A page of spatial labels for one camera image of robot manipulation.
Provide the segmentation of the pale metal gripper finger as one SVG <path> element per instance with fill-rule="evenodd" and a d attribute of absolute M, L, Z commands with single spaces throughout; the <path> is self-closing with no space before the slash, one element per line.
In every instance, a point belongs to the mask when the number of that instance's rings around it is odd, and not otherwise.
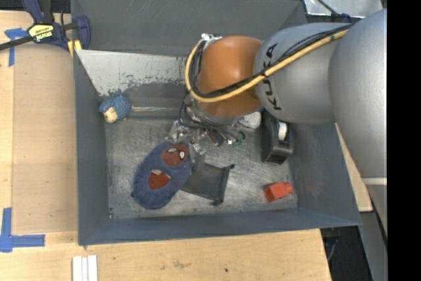
<path fill-rule="evenodd" d="M 192 171 L 198 171 L 205 165 L 205 157 L 207 150 L 197 141 L 190 141 Z"/>
<path fill-rule="evenodd" d="M 175 120 L 168 132 L 168 140 L 172 143 L 179 143 L 187 136 L 188 132 L 187 126 L 184 126 L 179 120 Z"/>

